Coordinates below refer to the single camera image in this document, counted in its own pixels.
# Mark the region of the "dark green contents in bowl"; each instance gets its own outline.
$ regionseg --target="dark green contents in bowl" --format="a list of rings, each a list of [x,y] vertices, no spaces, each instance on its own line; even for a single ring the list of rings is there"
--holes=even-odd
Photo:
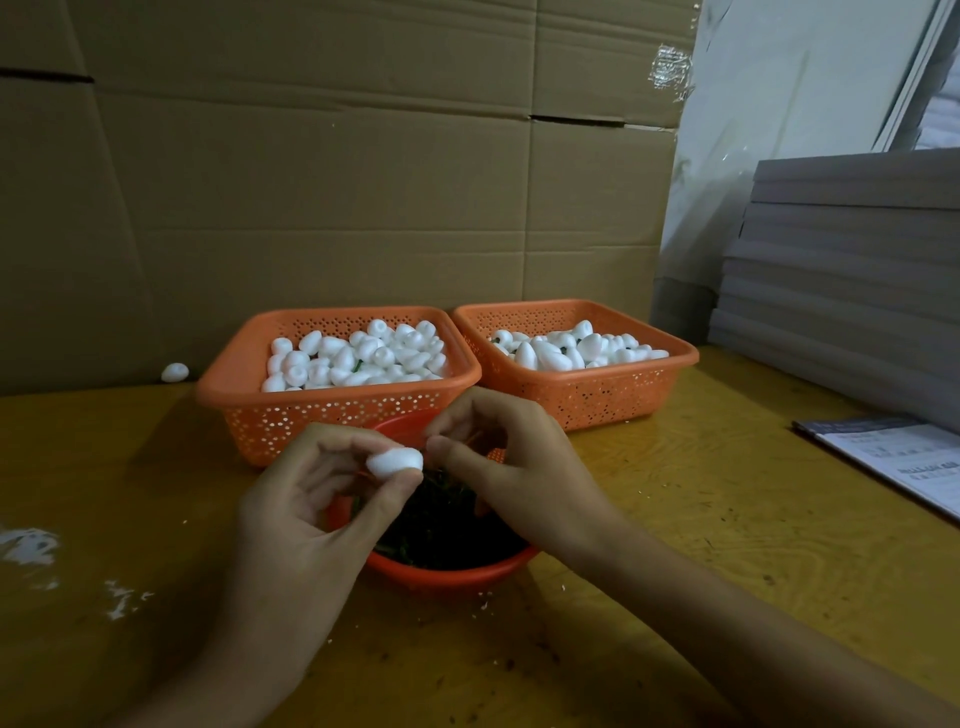
[[[374,550],[400,564],[434,571],[476,569],[527,547],[514,530],[490,512],[473,515],[476,494],[446,471],[425,470],[423,482]],[[363,507],[353,502],[353,515]]]

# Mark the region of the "white wall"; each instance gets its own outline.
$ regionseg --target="white wall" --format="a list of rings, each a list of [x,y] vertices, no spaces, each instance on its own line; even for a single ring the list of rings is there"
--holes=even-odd
[[[760,159],[869,152],[935,4],[705,0],[660,277],[716,290]],[[654,323],[689,335],[685,295],[661,289]]]

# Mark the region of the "person's right hand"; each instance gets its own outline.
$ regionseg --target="person's right hand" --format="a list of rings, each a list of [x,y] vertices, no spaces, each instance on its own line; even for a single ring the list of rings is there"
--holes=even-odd
[[[569,566],[621,520],[564,431],[536,402],[474,387],[424,434],[432,464],[464,481],[516,533]],[[502,446],[504,435],[503,465],[465,444]]]

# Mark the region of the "person's left hand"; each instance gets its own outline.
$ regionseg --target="person's left hand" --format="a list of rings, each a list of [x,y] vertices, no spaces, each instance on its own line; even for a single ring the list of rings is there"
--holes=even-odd
[[[370,454],[396,447],[372,430],[310,425],[243,499],[236,562],[210,650],[255,665],[258,679],[276,683],[279,699],[300,682],[373,546],[423,480],[417,470],[380,486],[358,476]],[[351,523],[325,533],[318,513],[345,494],[368,502]]]

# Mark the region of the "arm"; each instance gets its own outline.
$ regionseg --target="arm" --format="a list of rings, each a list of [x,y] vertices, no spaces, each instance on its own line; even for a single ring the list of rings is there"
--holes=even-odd
[[[423,473],[376,487],[358,479],[370,454],[399,447],[370,430],[311,425],[244,496],[224,608],[196,663],[114,728],[246,728],[300,683],[326,640],[373,546]],[[367,506],[333,533],[317,514],[334,496]]]
[[[960,725],[953,706],[630,523],[539,405],[469,390],[427,434],[437,464],[468,483],[517,533],[643,619],[754,720],[804,728]],[[504,465],[464,445],[491,436],[506,439]]]

